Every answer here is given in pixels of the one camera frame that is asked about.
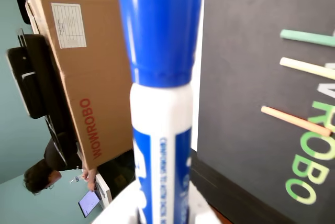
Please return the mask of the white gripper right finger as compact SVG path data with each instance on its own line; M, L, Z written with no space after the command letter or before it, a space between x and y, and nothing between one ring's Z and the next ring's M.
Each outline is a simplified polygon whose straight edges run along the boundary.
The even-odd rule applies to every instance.
M219 224L220 220L196 186L190 182L190 223Z

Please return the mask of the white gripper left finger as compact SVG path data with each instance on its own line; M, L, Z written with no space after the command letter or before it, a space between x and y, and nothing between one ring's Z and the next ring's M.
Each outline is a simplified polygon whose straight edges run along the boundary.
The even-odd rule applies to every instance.
M136 203L132 200L137 192L136 182L130 183L122 192L99 214L94 224L138 223Z

